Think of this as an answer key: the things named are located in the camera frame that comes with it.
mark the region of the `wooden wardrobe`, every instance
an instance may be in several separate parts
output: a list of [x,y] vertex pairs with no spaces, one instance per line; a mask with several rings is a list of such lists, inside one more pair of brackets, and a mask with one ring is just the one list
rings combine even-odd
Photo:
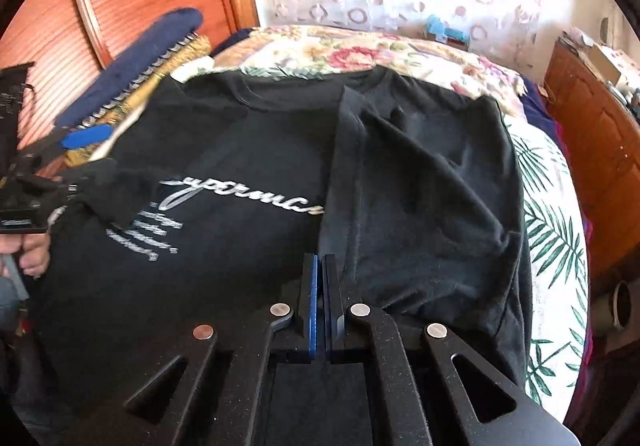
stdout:
[[597,290],[610,288],[617,278],[612,267],[640,247],[640,126],[560,42],[545,89],[548,111],[562,126],[580,207],[593,223],[590,279]]
[[36,103],[23,108],[20,145],[43,137],[100,70],[177,7],[203,13],[198,33],[213,46],[257,25],[254,0],[26,0],[0,39],[0,68],[36,62],[29,76]]

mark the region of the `metal rivet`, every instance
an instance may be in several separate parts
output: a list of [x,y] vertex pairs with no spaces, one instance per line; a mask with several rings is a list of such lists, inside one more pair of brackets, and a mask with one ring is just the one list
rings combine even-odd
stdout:
[[193,330],[193,337],[197,340],[208,340],[214,333],[215,330],[211,325],[198,325]]
[[444,338],[447,335],[447,328],[442,323],[432,323],[427,327],[427,334],[432,338]]
[[354,316],[369,316],[370,312],[370,307],[364,303],[355,303],[351,306],[351,314],[353,314]]
[[286,303],[274,303],[271,306],[271,314],[274,316],[286,316],[291,308]]

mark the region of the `navy blue cushion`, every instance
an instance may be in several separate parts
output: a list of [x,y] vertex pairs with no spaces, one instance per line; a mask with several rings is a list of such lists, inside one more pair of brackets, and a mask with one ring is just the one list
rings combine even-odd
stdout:
[[225,41],[220,42],[218,45],[216,45],[216,48],[211,51],[211,54],[209,54],[209,56],[213,58],[216,54],[220,54],[224,49],[228,49],[239,41],[249,38],[249,34],[251,34],[251,31],[252,29],[250,27],[236,31]]
[[522,76],[527,86],[527,93],[520,96],[520,102],[524,107],[524,115],[529,124],[535,126],[547,134],[556,146],[564,153],[564,145],[558,137],[556,120],[546,111],[545,103],[538,92],[538,87],[529,79]]
[[80,124],[117,97],[159,57],[201,25],[202,13],[191,7],[162,15],[58,116],[56,126]]

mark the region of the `person's hand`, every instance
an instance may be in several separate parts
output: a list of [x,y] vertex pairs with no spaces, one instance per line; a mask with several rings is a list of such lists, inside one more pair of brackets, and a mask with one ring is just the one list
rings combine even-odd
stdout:
[[[36,235],[0,235],[0,254],[13,254],[21,249],[20,268],[30,276],[40,276],[49,267],[49,245],[51,239],[47,233]],[[2,276],[8,271],[0,264]]]

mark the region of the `floral bedspread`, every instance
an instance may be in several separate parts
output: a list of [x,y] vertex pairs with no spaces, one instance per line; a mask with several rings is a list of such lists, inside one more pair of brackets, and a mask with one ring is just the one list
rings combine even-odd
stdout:
[[516,71],[483,56],[434,41],[326,26],[257,28],[216,55],[216,66],[304,68],[319,73],[390,67],[465,96],[493,96],[500,109],[525,119],[518,95],[524,83]]
[[580,371],[586,339],[586,243],[574,184],[558,147],[527,123],[520,75],[436,42],[321,26],[258,29],[207,69],[230,68],[278,79],[366,70],[381,64],[461,94],[493,96],[505,113],[524,184],[533,288],[532,343],[525,391],[559,421]]

